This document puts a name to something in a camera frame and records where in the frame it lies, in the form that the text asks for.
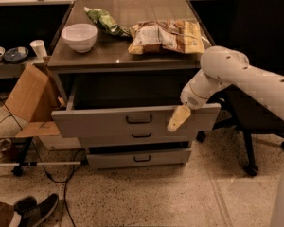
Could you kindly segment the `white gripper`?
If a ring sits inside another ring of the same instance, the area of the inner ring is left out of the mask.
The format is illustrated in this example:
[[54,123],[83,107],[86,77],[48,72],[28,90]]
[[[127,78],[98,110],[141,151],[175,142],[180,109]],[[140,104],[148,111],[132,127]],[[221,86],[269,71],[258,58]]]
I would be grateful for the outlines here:
[[228,86],[229,83],[213,79],[200,69],[183,88],[180,100],[184,105],[175,108],[167,125],[168,131],[177,131],[189,119],[191,110],[202,108],[214,94]]

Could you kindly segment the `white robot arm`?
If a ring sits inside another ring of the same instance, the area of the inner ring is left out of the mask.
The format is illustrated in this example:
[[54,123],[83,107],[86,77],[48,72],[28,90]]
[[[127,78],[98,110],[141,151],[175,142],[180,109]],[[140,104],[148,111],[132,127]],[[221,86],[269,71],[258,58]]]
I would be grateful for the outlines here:
[[[207,100],[233,84],[264,108],[284,121],[284,76],[256,68],[247,57],[235,50],[212,46],[203,53],[201,69],[186,84],[178,106],[168,124],[176,131]],[[270,227],[284,227],[284,171],[275,195]]]

